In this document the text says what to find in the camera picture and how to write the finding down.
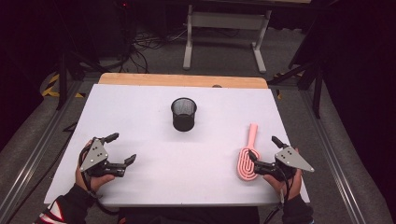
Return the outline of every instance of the pink brush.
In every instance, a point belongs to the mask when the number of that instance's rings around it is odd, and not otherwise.
[[[248,151],[251,150],[256,155],[257,159],[260,159],[259,152],[254,149],[254,141],[256,140],[257,128],[257,124],[250,124],[247,146],[242,148],[242,150],[239,152],[237,171],[239,177],[241,177],[243,180],[252,180],[257,177],[257,175],[253,172],[254,164],[248,156]]]

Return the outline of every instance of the white stand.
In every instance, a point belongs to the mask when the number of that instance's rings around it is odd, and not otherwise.
[[[259,36],[256,42],[251,45],[253,47],[254,56],[257,66],[261,73],[265,73],[265,65],[262,60],[260,47],[264,38],[265,31],[270,20],[271,10],[267,10],[265,15],[242,15],[227,13],[210,13],[210,12],[193,12],[192,5],[189,5],[189,14],[187,17],[187,44],[184,53],[183,69],[191,68],[192,55],[192,27],[211,27],[211,28],[229,28],[244,30],[259,30]]]

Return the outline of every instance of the gray carpet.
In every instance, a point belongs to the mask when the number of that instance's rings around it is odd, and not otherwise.
[[[267,73],[262,75],[258,72],[249,45],[251,41],[255,40],[256,33],[241,31],[235,37],[227,37],[213,30],[200,30],[195,31],[194,34],[191,70],[185,71],[182,69],[185,41],[179,39],[160,49],[142,51],[147,58],[150,73],[264,77],[269,80],[278,72],[288,71],[287,66],[290,59],[304,38],[304,35],[299,31],[269,29],[262,44],[262,55],[267,67]],[[134,55],[133,58],[138,63],[144,64],[141,57],[137,58]],[[124,70],[134,73],[136,67],[128,62],[125,64]],[[93,83],[97,80],[97,77],[85,78],[78,92],[87,93],[88,96]],[[285,81],[286,84],[280,87],[272,88],[280,89],[282,99],[278,100],[276,98],[275,91],[274,95],[290,142],[300,149],[301,154],[316,169],[313,174],[304,175],[304,182],[311,199],[310,205],[313,206],[315,211],[315,221],[316,223],[356,223],[348,212],[338,182],[326,160],[322,141],[316,130],[315,122],[310,116],[310,108],[304,104],[302,93],[290,87],[293,82],[295,82],[295,77]],[[30,178],[29,184],[21,196],[22,198],[44,174],[61,150],[68,136],[68,133],[63,132],[63,129],[78,121],[86,99],[73,97],[58,127],[53,132],[46,153]],[[45,131],[51,117],[57,113],[55,111],[57,100],[56,97],[45,97],[40,107],[24,122],[0,153],[0,168],[3,171],[0,178],[0,198],[7,197],[19,170],[28,160],[30,152]],[[321,120],[319,122],[323,125],[329,137],[336,158],[343,168],[365,223],[392,223],[385,201],[361,164],[325,88],[321,100]],[[44,197],[50,186],[50,177],[56,171],[58,162],[24,203],[11,223],[32,222],[44,210],[46,207],[43,204]],[[272,208],[272,205],[259,207],[261,217],[265,218]],[[271,223],[281,223],[280,217],[281,212],[274,217]],[[116,217],[108,216],[96,207],[90,210],[87,217],[88,223],[116,223],[116,220]]]

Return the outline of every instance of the white table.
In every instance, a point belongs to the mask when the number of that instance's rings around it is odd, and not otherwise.
[[[170,105],[178,97],[190,97],[198,106],[195,126],[186,133],[172,125]],[[274,161],[279,149],[271,136],[289,140],[270,90],[96,84],[44,203],[72,187],[78,153],[86,142],[112,133],[120,137],[105,144],[109,161],[137,157],[124,177],[102,186],[104,205],[277,203],[274,190],[260,176],[249,182],[237,176],[238,153],[248,143],[251,122],[259,125],[255,148],[262,160]],[[302,196],[309,202],[304,184]]]

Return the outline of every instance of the yellow tape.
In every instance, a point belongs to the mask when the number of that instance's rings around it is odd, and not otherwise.
[[[53,96],[53,97],[59,97],[60,93],[57,91],[52,91],[53,86],[55,85],[55,82],[59,79],[59,74],[54,75],[50,80],[49,84],[47,85],[47,88],[41,93],[42,96]],[[76,93],[75,97],[78,98],[84,98],[86,96],[86,93],[78,92]]]

